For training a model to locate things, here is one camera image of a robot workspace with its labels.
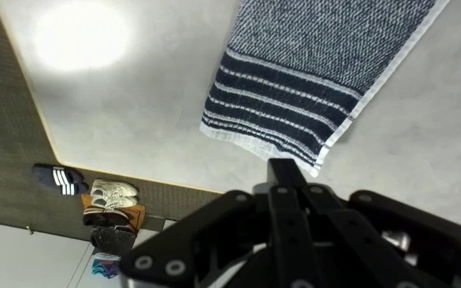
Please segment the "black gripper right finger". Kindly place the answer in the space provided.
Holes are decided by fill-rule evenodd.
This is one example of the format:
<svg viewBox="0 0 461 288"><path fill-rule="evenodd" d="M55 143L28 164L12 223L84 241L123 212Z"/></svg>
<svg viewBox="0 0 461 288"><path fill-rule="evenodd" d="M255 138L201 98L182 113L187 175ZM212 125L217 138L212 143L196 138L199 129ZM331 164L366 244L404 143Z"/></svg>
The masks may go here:
<svg viewBox="0 0 461 288"><path fill-rule="evenodd" d="M279 282L303 288L461 288L461 225L371 191L339 199L289 159L267 162Z"/></svg>

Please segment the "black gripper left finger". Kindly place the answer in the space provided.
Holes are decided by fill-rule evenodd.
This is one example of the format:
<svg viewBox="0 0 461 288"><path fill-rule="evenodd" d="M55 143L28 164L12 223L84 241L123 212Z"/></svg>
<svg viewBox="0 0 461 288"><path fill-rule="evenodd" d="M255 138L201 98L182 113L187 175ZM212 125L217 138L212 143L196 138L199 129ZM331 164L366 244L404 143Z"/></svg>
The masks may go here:
<svg viewBox="0 0 461 288"><path fill-rule="evenodd" d="M263 288L267 237L267 197L230 191L127 252L121 288L207 288L235 266L223 288Z"/></svg>

